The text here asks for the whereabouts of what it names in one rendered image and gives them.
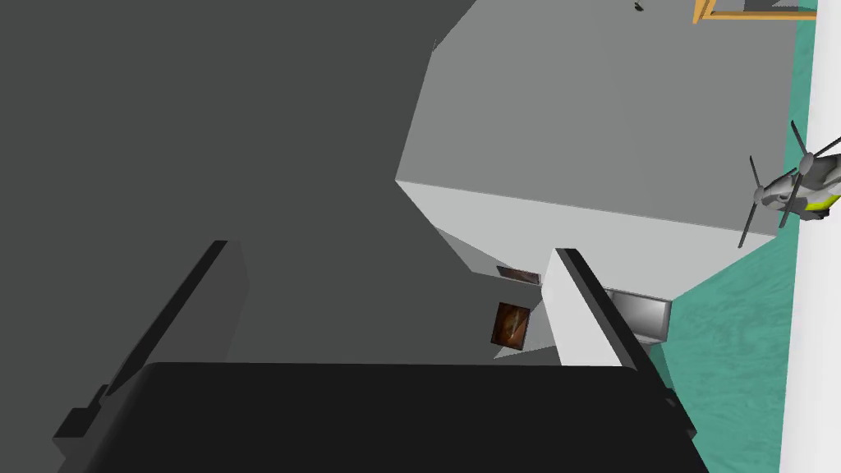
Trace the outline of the orange wooden frame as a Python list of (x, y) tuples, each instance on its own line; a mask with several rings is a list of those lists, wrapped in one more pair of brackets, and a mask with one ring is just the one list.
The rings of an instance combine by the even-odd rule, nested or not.
[(694, 0), (692, 24), (704, 19), (815, 21), (815, 8), (801, 0)]

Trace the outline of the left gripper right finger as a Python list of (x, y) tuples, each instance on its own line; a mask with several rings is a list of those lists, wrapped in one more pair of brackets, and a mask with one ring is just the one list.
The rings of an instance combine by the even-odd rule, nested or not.
[(550, 252), (541, 295), (562, 365), (650, 371), (649, 354), (579, 251)]

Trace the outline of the brown framed picture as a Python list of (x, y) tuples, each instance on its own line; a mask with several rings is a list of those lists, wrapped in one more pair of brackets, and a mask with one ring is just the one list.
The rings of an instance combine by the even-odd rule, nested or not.
[(531, 309), (500, 302), (490, 342), (500, 347), (522, 351), (530, 317)]

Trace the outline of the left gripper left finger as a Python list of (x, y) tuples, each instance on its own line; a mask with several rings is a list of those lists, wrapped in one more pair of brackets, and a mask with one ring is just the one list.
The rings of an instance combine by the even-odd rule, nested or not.
[(250, 279), (239, 241), (214, 241), (154, 318), (114, 375), (112, 396), (144, 366), (226, 360)]

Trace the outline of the dark framed picture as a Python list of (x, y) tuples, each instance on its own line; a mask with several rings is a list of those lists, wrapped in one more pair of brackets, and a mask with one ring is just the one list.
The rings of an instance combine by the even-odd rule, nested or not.
[(499, 276), (501, 278), (512, 279), (518, 282), (528, 283), (539, 286), (541, 284), (540, 275), (525, 270), (513, 269), (506, 266), (497, 265)]

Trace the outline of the grey toy aircraft with propellers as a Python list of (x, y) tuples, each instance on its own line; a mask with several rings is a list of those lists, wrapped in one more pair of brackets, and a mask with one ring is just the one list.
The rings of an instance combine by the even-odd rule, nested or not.
[(831, 207), (841, 200), (841, 153), (828, 155), (828, 151), (841, 144), (841, 136), (817, 153), (809, 153), (794, 122), (790, 124), (802, 151), (799, 165), (777, 177), (771, 183), (761, 184), (754, 160), (749, 159), (756, 181), (756, 191), (742, 231), (738, 247), (741, 248), (750, 230), (758, 206), (779, 211), (782, 216), (779, 228), (785, 227), (790, 214), (802, 221), (822, 220), (830, 215)]

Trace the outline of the grey framed window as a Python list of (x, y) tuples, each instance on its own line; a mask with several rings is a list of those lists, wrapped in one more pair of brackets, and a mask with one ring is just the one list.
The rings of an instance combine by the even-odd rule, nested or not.
[(667, 341), (672, 301), (611, 288), (605, 293), (641, 344)]

